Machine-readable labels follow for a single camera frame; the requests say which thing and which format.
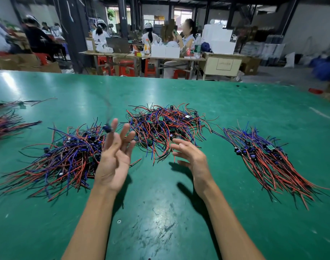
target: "hand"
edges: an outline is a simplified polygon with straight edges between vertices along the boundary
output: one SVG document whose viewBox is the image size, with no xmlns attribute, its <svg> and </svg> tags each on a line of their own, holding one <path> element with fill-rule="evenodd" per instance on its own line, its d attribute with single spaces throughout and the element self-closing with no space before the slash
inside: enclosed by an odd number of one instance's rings
<svg viewBox="0 0 330 260">
<path fill-rule="evenodd" d="M 191 170 L 195 191 L 201 199 L 204 199 L 206 189 L 210 187 L 210 184 L 214 183 L 212 175 L 208 169 L 205 154 L 189 141 L 173 139 L 173 142 L 175 144 L 170 145 L 170 148 L 176 150 L 172 152 L 173 156 L 189 161 L 177 162 Z"/>
<path fill-rule="evenodd" d="M 118 119 L 111 123 L 115 131 Z M 135 132 L 130 130 L 130 125 L 124 124 L 120 135 L 111 132 L 107 135 L 106 142 L 101 152 L 101 159 L 95 173 L 94 186 L 106 187 L 116 194 L 121 190 L 130 167 L 131 152 L 136 144 L 133 140 Z"/>
</svg>

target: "plastic bottle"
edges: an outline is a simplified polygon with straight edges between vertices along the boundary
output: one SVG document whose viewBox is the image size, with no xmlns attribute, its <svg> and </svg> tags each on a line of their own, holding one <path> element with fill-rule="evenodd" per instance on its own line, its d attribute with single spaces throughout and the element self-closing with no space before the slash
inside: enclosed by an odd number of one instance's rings
<svg viewBox="0 0 330 260">
<path fill-rule="evenodd" d="M 194 51 L 195 51 L 195 44 L 194 42 L 192 42 L 190 48 L 190 57 L 194 57 Z"/>
<path fill-rule="evenodd" d="M 194 57 L 200 58 L 201 56 L 201 34 L 197 34 L 197 38 L 195 39 L 195 51 L 194 51 Z"/>
</svg>

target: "person's left hand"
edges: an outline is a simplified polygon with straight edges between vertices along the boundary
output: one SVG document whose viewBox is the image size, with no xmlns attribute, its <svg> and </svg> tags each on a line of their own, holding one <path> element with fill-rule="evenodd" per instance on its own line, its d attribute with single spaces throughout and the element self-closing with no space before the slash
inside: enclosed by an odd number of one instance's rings
<svg viewBox="0 0 330 260">
<path fill-rule="evenodd" d="M 115 131 L 118 119 L 111 123 L 112 131 Z M 135 132 L 131 131 L 128 123 L 124 124 L 120 135 L 110 132 L 107 135 L 101 152 L 101 159 L 95 173 L 94 186 L 106 187 L 116 194 L 121 190 L 130 167 L 131 152 L 136 144 L 133 140 Z"/>
</svg>

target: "black shirt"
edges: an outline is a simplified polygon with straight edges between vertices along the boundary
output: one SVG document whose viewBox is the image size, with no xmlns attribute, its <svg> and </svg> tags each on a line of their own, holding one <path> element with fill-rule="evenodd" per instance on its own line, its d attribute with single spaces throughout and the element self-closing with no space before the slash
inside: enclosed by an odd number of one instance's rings
<svg viewBox="0 0 330 260">
<path fill-rule="evenodd" d="M 28 38 L 30 47 L 41 47 L 45 44 L 41 39 L 46 39 L 48 42 L 52 43 L 52 39 L 48 37 L 40 28 L 34 26 L 28 26 L 24 29 L 24 33 Z"/>
</svg>

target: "pile of wires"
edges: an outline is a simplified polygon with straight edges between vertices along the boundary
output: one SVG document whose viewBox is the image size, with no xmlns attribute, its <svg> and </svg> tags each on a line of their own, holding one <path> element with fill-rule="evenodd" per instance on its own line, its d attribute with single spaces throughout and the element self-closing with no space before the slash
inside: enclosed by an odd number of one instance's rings
<svg viewBox="0 0 330 260">
<path fill-rule="evenodd" d="M 141 150 L 150 154 L 153 164 L 164 160 L 171 152 L 170 144 L 173 138 L 184 139 L 192 142 L 195 146 L 197 140 L 206 140 L 202 135 L 203 127 L 212 133 L 205 120 L 205 115 L 199 116 L 195 109 L 190 109 L 186 104 L 183 110 L 171 105 L 161 107 L 158 105 L 130 106 L 134 107 L 132 112 L 127 110 L 128 123 L 136 132 L 135 140 Z"/>
<path fill-rule="evenodd" d="M 105 142 L 103 126 L 97 121 L 87 129 L 68 127 L 67 133 L 54 128 L 52 143 L 33 144 L 22 148 L 34 148 L 34 146 L 45 146 L 40 150 L 42 156 L 27 157 L 36 158 L 29 166 L 11 172 L 6 177 L 4 183 L 0 184 L 0 196 L 21 189 L 37 189 L 29 197 L 46 196 L 48 201 L 52 201 L 60 194 L 68 193 L 70 188 L 77 191 L 80 187 L 90 189 L 87 182 L 89 178 L 94 178 L 95 170 L 101 158 L 102 148 Z"/>
<path fill-rule="evenodd" d="M 41 103 L 41 102 L 49 100 L 49 99 L 57 99 L 57 98 L 48 98 L 45 100 L 27 100 L 27 101 L 16 100 L 16 101 L 10 101 L 10 102 L 0 102 L 0 110 L 10 108 L 10 107 L 18 107 L 18 106 L 22 107 L 25 105 L 30 105 L 32 107 L 38 103 Z"/>
<path fill-rule="evenodd" d="M 39 123 L 41 123 L 41 121 L 24 123 L 19 115 L 15 114 L 14 111 L 10 111 L 0 116 L 0 139 L 7 136 L 20 134 L 21 132 L 16 131 L 29 128 Z"/>
<path fill-rule="evenodd" d="M 213 131 L 234 146 L 234 151 L 240 155 L 247 169 L 254 175 L 258 182 L 266 189 L 271 201 L 273 192 L 287 191 L 294 197 L 301 197 L 306 209 L 307 202 L 314 201 L 312 195 L 323 194 L 316 186 L 303 178 L 288 160 L 287 153 L 284 152 L 282 146 L 277 145 L 279 139 L 263 137 L 258 135 L 256 128 L 220 128 L 223 135 Z"/>
</svg>

